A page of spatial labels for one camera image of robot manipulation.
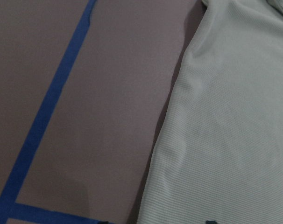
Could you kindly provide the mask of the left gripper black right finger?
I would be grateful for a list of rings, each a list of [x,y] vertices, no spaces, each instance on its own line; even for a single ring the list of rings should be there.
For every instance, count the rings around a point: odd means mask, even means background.
[[[215,220],[207,220],[205,222],[205,224],[217,224],[217,221],[215,221]]]

